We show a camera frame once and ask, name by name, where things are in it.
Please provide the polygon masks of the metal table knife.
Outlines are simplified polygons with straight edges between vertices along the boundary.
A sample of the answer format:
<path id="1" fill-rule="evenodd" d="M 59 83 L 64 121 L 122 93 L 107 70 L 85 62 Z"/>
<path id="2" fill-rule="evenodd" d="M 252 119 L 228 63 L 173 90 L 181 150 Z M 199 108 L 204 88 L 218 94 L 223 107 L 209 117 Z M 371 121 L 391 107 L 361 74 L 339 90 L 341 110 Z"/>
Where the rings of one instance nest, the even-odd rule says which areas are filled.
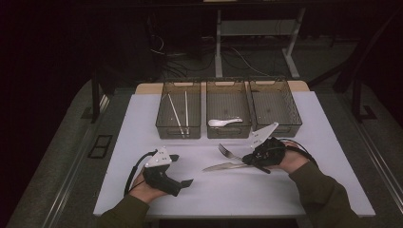
<path id="1" fill-rule="evenodd" d="M 212 165 L 209 167 L 204 168 L 203 172 L 212 172 L 212 171 L 219 171 L 219 170 L 226 170 L 226 169 L 236 169 L 236 168 L 243 168 L 248 167 L 250 165 L 245 163 L 232 163 L 232 162 L 225 162 L 216 165 Z"/>

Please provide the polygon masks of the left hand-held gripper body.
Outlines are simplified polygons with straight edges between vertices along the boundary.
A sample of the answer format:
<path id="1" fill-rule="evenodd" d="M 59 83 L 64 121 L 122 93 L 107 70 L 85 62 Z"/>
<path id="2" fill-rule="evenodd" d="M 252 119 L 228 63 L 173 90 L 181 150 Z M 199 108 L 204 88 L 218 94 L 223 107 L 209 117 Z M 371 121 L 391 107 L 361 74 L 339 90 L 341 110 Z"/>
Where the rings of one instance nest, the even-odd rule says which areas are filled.
<path id="1" fill-rule="evenodd" d="M 182 190 L 181 183 L 169 178 L 166 175 L 170 167 L 171 155 L 165 147 L 157 149 L 152 157 L 145 163 L 144 179 L 145 182 L 153 188 L 164 191 L 168 195 L 177 197 Z"/>

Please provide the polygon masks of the white ceramic spoon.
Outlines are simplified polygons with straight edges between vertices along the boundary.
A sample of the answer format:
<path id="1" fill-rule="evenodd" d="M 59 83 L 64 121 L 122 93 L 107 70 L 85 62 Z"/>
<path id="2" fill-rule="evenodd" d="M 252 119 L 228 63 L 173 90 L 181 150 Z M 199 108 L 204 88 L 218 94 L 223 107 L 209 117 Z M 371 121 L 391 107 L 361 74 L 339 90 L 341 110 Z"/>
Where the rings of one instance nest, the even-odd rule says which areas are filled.
<path id="1" fill-rule="evenodd" d="M 234 119 L 229 119 L 229 120 L 209 120 L 207 123 L 209 126 L 212 127 L 223 127 L 226 126 L 228 124 L 233 124 L 233 123 L 242 123 L 243 119 L 241 118 L 234 118 Z"/>

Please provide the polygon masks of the clear brown plastic bin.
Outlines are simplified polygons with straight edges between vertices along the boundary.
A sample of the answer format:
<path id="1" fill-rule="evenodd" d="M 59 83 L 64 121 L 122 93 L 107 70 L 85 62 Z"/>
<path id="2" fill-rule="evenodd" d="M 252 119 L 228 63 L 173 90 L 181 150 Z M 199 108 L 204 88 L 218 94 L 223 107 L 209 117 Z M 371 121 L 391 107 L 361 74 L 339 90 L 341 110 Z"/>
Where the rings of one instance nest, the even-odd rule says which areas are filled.
<path id="1" fill-rule="evenodd" d="M 213 126 L 211 120 L 239 122 Z M 206 124 L 209 139 L 246 139 L 251 130 L 251 116 L 244 81 L 206 83 Z"/>
<path id="2" fill-rule="evenodd" d="M 185 104 L 184 92 L 187 90 L 189 134 L 185 133 Z M 185 139 L 199 139 L 202 125 L 202 91 L 198 82 L 178 83 L 166 82 L 163 84 L 156 127 L 161 139 L 183 139 L 177 125 L 167 93 L 170 93 L 179 116 Z"/>
<path id="3" fill-rule="evenodd" d="M 249 94 L 254 130 L 278 123 L 278 127 L 272 133 L 274 137 L 296 136 L 302 126 L 302 119 L 286 80 L 250 81 Z"/>

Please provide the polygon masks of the metal fork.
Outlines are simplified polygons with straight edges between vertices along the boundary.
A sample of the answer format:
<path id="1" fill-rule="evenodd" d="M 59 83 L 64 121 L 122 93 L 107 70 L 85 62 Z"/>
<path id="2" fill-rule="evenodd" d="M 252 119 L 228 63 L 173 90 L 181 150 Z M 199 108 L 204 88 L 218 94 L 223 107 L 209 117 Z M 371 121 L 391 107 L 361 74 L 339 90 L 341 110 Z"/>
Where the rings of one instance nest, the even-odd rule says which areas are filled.
<path id="1" fill-rule="evenodd" d="M 222 155 L 228 159 L 236 159 L 241 161 L 241 157 L 236 156 L 235 154 L 233 154 L 231 151 L 229 151 L 228 149 L 226 149 L 221 143 L 218 146 L 218 149 L 220 150 L 220 152 L 222 153 Z"/>

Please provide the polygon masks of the metal floor rail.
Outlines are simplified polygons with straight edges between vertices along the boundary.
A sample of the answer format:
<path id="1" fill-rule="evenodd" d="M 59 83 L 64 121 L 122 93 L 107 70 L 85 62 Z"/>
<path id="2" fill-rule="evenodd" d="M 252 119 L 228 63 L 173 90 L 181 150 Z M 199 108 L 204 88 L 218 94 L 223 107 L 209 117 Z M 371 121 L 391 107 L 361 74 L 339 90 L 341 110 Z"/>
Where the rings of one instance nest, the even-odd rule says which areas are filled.
<path id="1" fill-rule="evenodd" d="M 403 213 L 403 132 L 372 121 L 354 121 L 353 132 L 346 154 L 371 203 Z"/>
<path id="2" fill-rule="evenodd" d="M 95 121 L 91 122 L 89 124 L 89 127 L 86 129 L 86 133 L 79 144 L 78 151 L 76 152 L 72 165 L 68 169 L 63 184 L 58 190 L 56 198 L 53 201 L 41 228 L 56 228 L 60 216 L 62 216 L 65 206 L 68 202 L 68 198 L 74 187 L 74 184 L 77 181 L 80 166 L 83 162 L 84 157 L 89 151 L 90 144 L 95 138 L 100 122 L 102 121 L 102 118 L 104 117 L 104 114 L 107 110 L 108 104 L 109 98 L 106 95 L 103 95 L 101 101 L 97 103 L 98 110 L 100 111 L 100 113 L 98 114 L 98 118 Z"/>

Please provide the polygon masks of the white table mat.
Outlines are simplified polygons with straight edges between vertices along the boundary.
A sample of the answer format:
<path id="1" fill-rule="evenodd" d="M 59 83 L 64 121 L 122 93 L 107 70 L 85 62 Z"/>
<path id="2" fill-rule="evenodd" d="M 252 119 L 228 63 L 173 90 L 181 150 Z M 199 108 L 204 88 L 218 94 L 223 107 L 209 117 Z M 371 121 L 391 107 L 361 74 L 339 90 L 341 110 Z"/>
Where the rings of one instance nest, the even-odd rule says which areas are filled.
<path id="1" fill-rule="evenodd" d="M 302 125 L 295 136 L 317 161 L 320 170 L 341 183 L 353 210 L 371 217 L 370 204 L 355 172 L 340 147 L 336 135 L 320 106 L 317 95 L 294 95 Z M 117 138 L 94 213 L 101 215 L 115 206 L 124 195 L 132 166 L 145 153 L 165 147 L 179 155 L 167 174 L 176 181 L 190 180 L 176 197 L 156 199 L 147 215 L 150 218 L 295 218 L 303 215 L 296 185 L 287 174 L 274 170 L 269 174 L 252 167 L 214 170 L 225 162 L 220 140 L 163 140 L 155 126 L 160 97 L 135 94 L 131 97 Z"/>

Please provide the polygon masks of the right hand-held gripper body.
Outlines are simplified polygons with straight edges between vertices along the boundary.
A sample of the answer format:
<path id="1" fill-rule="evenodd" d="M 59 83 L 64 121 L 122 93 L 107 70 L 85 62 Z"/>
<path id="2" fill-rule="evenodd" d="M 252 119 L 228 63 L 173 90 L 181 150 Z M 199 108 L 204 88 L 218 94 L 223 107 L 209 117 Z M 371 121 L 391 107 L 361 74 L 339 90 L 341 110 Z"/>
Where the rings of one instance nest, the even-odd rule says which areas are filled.
<path id="1" fill-rule="evenodd" d="M 253 164 L 259 166 L 272 166 L 280 164 L 285 156 L 285 144 L 272 137 L 277 129 L 278 123 L 269 124 L 257 131 L 252 132 L 252 142 L 250 147 L 254 156 Z"/>

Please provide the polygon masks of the person's left hand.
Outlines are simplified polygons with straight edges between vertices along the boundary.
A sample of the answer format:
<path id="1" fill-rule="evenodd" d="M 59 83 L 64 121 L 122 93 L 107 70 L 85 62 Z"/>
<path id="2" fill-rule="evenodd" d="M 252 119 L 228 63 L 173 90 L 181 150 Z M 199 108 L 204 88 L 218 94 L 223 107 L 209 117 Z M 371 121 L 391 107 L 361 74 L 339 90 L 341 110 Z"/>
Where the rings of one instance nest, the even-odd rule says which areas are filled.
<path id="1" fill-rule="evenodd" d="M 149 204 L 159 197 L 166 196 L 166 193 L 148 185 L 144 180 L 143 174 L 139 174 L 133 181 L 128 195 Z"/>

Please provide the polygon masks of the white metal desk frame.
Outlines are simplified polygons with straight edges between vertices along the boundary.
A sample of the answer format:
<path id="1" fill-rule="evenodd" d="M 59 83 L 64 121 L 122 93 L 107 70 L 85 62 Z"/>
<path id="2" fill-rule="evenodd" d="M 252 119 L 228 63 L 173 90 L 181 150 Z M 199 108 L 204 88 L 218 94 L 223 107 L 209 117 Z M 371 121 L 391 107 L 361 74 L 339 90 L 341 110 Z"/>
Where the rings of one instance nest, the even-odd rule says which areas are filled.
<path id="1" fill-rule="evenodd" d="M 221 38 L 229 36 L 280 36 L 288 35 L 288 46 L 283 48 L 282 56 L 288 70 L 294 79 L 299 78 L 296 64 L 292 53 L 297 41 L 299 29 L 302 25 L 306 8 L 298 10 L 295 19 L 272 19 L 272 20 L 222 20 L 221 11 L 217 13 L 216 23 L 216 51 L 215 51 L 215 73 L 217 77 L 222 77 L 221 60 Z"/>

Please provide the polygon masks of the black metal stand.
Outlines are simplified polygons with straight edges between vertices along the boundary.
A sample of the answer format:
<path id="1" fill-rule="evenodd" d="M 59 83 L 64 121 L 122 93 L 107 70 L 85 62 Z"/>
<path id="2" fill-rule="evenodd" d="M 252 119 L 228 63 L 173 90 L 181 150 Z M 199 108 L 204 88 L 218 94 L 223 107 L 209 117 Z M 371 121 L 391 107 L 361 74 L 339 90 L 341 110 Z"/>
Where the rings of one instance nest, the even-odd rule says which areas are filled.
<path id="1" fill-rule="evenodd" d="M 362 83 L 359 79 L 353 82 L 352 112 L 355 119 L 362 123 L 364 120 L 375 120 L 376 116 L 368 105 L 361 103 Z"/>

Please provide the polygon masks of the person's right hand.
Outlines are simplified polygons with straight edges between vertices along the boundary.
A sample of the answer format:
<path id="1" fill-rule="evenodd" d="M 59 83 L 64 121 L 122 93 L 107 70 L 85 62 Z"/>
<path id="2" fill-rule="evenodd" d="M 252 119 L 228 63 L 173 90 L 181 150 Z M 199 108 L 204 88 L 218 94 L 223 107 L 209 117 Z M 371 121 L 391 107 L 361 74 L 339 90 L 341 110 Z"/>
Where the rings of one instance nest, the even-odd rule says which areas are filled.
<path id="1" fill-rule="evenodd" d="M 291 174 L 298 170 L 302 165 L 309 160 L 303 155 L 293 150 L 287 150 L 285 156 L 280 164 L 268 166 L 268 169 L 280 169 L 288 174 Z"/>

